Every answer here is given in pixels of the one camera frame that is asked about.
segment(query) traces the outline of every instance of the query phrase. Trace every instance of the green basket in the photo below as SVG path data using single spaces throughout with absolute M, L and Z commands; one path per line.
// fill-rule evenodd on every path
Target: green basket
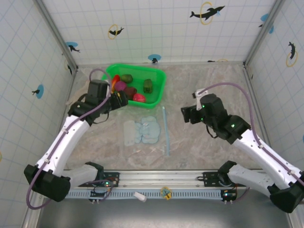
M 137 93 L 145 96 L 146 102 L 142 103 L 129 100 L 129 105 L 152 109 L 161 101 L 167 78 L 165 72 L 162 70 L 143 66 L 112 64 L 106 69 L 106 71 L 109 73 L 111 78 L 115 75 L 132 75 L 133 81 L 128 83 L 127 86 L 136 88 Z M 153 83 L 153 92 L 150 94 L 143 92 L 143 82 L 146 79 L 151 79 Z

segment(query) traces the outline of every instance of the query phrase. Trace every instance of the blue dot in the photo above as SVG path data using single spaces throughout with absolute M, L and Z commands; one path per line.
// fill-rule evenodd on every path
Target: blue dot
M 36 97 L 38 99 L 42 98 L 43 92 L 44 92 L 44 87 L 42 84 L 40 84 L 37 88 L 37 90 L 39 90 L 39 93 L 36 94 Z
M 268 18 L 268 13 L 261 17 L 261 21 L 266 21 Z
M 273 32 L 274 32 L 274 29 L 275 29 L 275 27 L 272 26 L 271 29 L 270 29 L 270 31 L 269 31 L 269 34 L 273 33 Z
M 78 44 L 75 43 L 75 42 L 66 42 L 66 45 L 69 46 L 69 45 L 72 45 L 73 47 L 77 47 Z
M 157 59 L 157 61 L 160 61 L 160 59 L 161 59 L 162 57 L 161 57 L 160 55 L 157 55 L 157 54 L 152 54 L 152 55 L 149 55 L 149 56 L 148 56 L 148 59 L 151 60 L 151 61 L 152 61 L 154 58 Z

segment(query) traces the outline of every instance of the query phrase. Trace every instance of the blue stick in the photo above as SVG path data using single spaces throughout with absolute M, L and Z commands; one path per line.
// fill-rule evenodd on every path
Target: blue stick
M 163 115 L 163 121 L 165 124 L 165 134 L 166 134 L 166 143 L 167 143 L 167 156 L 170 156 L 170 138 L 169 138 L 169 132 L 168 132 L 168 125 L 167 125 L 167 115 L 165 106 L 162 107 L 162 115 Z

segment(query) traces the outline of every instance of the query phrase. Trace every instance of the grid pattern wall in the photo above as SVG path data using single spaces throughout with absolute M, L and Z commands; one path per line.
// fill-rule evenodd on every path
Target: grid pattern wall
M 27 210 L 24 168 L 54 140 L 72 77 L 33 1 L 0 5 L 0 227 L 13 228 Z
M 304 1 L 287 0 L 254 57 L 253 85 L 272 147 L 304 170 Z
M 44 0 L 79 65 L 244 61 L 274 2 Z

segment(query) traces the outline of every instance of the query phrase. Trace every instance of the toy vegetable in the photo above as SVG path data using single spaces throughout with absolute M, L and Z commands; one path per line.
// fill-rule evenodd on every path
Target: toy vegetable
M 137 101 L 137 102 L 143 102 L 143 103 L 146 102 L 146 98 L 142 94 L 134 94 L 133 100 Z
M 114 88 L 116 91 L 122 91 L 127 87 L 127 84 L 123 81 L 116 82 Z
M 151 79 L 146 79 L 143 82 L 143 92 L 149 94 L 153 92 L 153 85 Z
M 132 75 L 122 75 L 121 80 L 125 83 L 131 83 L 133 81 Z
M 120 77 L 119 77 L 119 75 L 115 75 L 114 76 L 114 78 L 112 79 L 112 93 L 114 93 L 114 91 L 115 91 L 115 84 L 116 84 L 116 82 L 119 82 L 120 81 Z
M 129 100 L 133 100 L 134 94 L 137 93 L 137 89 L 134 87 L 126 87 L 123 91 L 127 94 Z

